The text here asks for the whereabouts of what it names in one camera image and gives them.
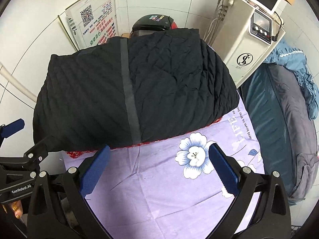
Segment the control panel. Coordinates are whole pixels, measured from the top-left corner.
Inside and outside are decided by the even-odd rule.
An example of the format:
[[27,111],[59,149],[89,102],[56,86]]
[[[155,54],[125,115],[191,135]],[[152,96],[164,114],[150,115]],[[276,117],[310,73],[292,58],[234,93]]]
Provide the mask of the control panel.
[[272,20],[265,14],[256,10],[251,17],[250,34],[258,39],[272,43]]

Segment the logo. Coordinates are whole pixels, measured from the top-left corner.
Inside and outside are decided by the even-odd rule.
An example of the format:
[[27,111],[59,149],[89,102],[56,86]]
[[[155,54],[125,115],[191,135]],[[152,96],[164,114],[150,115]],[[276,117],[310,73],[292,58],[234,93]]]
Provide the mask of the logo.
[[249,65],[253,61],[253,55],[249,53],[241,54],[237,58],[237,64],[241,67]]
[[14,193],[17,193],[17,192],[20,192],[20,191],[24,191],[24,190],[29,189],[29,188],[32,188],[31,184],[28,184],[27,186],[24,186],[24,187],[22,187],[20,189],[17,189],[15,191],[11,191],[11,192],[12,192],[12,194],[14,194]]

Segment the flower center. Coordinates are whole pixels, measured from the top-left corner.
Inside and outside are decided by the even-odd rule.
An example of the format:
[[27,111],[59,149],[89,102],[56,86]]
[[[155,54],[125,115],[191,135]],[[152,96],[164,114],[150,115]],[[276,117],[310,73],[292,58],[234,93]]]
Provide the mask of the flower center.
[[191,147],[189,150],[187,158],[190,159],[190,166],[201,166],[206,158],[205,150],[202,147]]

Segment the purple bed sheet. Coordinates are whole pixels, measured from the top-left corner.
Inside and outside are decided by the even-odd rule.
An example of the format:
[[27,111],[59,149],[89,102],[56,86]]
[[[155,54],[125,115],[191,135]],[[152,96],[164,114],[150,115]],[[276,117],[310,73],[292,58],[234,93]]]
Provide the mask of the purple bed sheet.
[[[264,174],[259,142],[242,100],[220,122],[146,145],[114,149],[87,202],[114,239],[204,239],[234,196],[228,194],[208,158],[216,142],[241,166]],[[79,166],[86,153],[65,166]],[[253,215],[253,199],[237,231]]]

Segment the blue leaf print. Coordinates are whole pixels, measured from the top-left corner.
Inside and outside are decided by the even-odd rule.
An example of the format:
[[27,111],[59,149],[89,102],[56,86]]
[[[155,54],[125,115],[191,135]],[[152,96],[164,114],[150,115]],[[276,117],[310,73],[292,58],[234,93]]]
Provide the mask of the blue leaf print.
[[255,149],[252,149],[252,150],[249,152],[248,155],[250,155],[250,156],[255,156],[255,155],[257,155],[257,154],[258,154],[258,152],[257,152]]

